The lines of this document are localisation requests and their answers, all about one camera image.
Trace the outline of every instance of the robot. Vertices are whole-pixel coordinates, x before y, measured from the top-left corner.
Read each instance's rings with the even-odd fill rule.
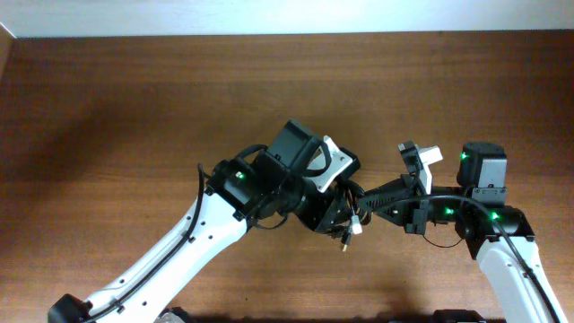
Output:
[[[295,214],[310,230],[340,239],[346,250],[372,215],[424,235],[427,223],[454,223],[488,277],[510,323],[567,323],[522,211],[505,205],[507,156],[496,144],[463,146],[459,187],[432,185],[438,146],[398,145],[406,174],[365,191],[351,180],[355,154],[295,120],[271,145],[254,144],[220,161],[211,175],[198,166],[197,200],[179,222],[124,274],[80,301],[64,295],[49,323],[188,322],[168,303],[213,257],[253,228],[275,229]],[[246,161],[255,155],[252,162]],[[275,213],[273,228],[259,222]],[[437,310],[429,322],[486,322],[475,311]]]

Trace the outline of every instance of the robotic arm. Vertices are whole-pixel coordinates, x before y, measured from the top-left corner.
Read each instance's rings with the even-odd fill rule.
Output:
[[[361,166],[353,153],[291,120],[269,147],[249,146],[221,161],[211,176],[199,167],[198,199],[176,226],[85,301],[63,296],[50,309],[48,322],[153,322],[215,255],[253,227],[274,229],[258,222],[275,213],[283,217],[279,225],[296,214],[312,231],[341,239],[344,250],[373,214],[419,235],[427,222],[455,222],[508,322],[567,322],[525,216],[504,205],[503,150],[465,145],[457,177],[461,188],[432,186],[429,165],[442,159],[438,147],[419,149],[409,142],[399,151],[409,174],[365,192],[350,180]],[[252,162],[245,160],[255,153]]]

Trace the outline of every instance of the wooden table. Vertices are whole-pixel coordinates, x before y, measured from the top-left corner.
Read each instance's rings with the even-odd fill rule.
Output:
[[[537,234],[574,320],[574,33],[18,39],[0,85],[0,320],[45,321],[130,267],[209,170],[269,144],[288,118],[361,158],[373,188],[405,172],[396,145],[501,144],[510,205]],[[453,227],[429,239],[456,241]],[[171,303],[197,316],[334,319],[473,309],[502,315],[466,246],[437,249],[375,219],[350,250],[291,219],[251,231]]]

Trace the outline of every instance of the white forearm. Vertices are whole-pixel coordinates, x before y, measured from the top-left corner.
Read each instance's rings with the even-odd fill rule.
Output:
[[[522,258],[534,270],[560,322],[567,323],[566,316],[544,274],[536,243],[528,242],[524,237],[510,237],[510,239]],[[496,242],[486,240],[478,251],[476,261],[488,277],[508,323],[553,323],[540,293],[532,280],[525,275],[504,239]]]
[[[160,260],[180,242],[192,222],[196,203],[186,215],[131,268],[86,301],[93,307],[90,315],[107,308],[134,287]],[[113,310],[98,323],[153,322],[168,303],[215,255],[237,241],[247,231],[245,220],[233,217],[235,209],[219,195],[204,194],[199,218],[191,241],[152,276],[137,292],[122,303],[123,309]]]

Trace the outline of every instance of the white wall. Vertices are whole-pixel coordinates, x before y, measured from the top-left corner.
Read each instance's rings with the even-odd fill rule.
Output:
[[[574,0],[1,0],[16,37],[574,28]]]

